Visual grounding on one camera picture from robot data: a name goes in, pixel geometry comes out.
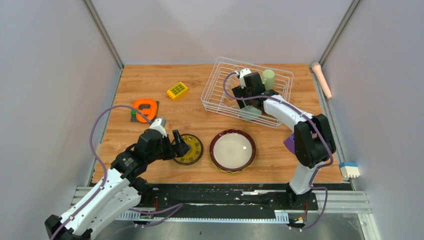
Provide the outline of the yellow dotted plate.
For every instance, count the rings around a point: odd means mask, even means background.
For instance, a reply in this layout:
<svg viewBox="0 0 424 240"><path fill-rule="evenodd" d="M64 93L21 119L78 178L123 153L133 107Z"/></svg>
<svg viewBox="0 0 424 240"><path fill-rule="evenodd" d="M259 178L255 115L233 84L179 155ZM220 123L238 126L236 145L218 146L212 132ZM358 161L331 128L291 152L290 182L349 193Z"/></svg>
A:
<svg viewBox="0 0 424 240"><path fill-rule="evenodd" d="M242 172L244 172L247 168L243 168L243 169L241 169L241 170L224 170L224 169L222 169L222 168L220 168L218 165L216 165L216 164L214 164L213 162L211 162L211 164L219 171L219 172L222 172L222 173L226 173L226 174L229 174L229 175L233 175L233 174L238 174L238 173L242 173Z"/></svg>

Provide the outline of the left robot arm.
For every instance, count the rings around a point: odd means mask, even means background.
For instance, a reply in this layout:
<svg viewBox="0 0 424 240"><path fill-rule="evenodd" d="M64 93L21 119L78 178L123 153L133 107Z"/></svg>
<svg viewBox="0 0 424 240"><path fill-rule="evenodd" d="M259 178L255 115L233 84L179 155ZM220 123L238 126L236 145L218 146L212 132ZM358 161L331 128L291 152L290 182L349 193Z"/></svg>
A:
<svg viewBox="0 0 424 240"><path fill-rule="evenodd" d="M119 153L99 181L76 205L44 222L51 240L92 240L123 212L153 201L153 187L141 174L156 160L185 156L190 146L178 130L174 140L158 130L147 129L138 141Z"/></svg>

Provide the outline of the light teal bowl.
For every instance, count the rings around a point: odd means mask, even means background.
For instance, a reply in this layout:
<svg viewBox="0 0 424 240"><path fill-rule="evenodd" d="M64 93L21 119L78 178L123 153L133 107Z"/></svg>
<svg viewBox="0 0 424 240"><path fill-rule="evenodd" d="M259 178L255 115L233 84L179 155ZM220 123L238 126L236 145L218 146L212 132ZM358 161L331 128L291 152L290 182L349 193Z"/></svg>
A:
<svg viewBox="0 0 424 240"><path fill-rule="evenodd" d="M238 116L246 121L254 121L262 115L262 111L252 105L240 109Z"/></svg>

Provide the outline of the light green mug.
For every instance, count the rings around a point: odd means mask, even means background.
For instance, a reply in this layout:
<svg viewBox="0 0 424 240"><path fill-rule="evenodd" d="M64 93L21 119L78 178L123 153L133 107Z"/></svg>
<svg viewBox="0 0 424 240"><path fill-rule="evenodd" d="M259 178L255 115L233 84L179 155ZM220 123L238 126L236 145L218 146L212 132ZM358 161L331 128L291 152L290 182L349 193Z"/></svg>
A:
<svg viewBox="0 0 424 240"><path fill-rule="evenodd" d="M264 70L261 75L261 80L265 87L265 90L271 90L274 87L276 81L275 72L271 69Z"/></svg>

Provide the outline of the brown-rimmed white plate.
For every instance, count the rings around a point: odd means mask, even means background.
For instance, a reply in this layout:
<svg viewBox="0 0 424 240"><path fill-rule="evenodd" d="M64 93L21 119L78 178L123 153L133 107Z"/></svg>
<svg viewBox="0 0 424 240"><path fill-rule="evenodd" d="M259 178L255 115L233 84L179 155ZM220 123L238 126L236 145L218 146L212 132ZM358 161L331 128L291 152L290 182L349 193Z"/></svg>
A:
<svg viewBox="0 0 424 240"><path fill-rule="evenodd" d="M256 143L245 131L226 129L210 142L209 158L221 169L238 171L247 168L255 159Z"/></svg>

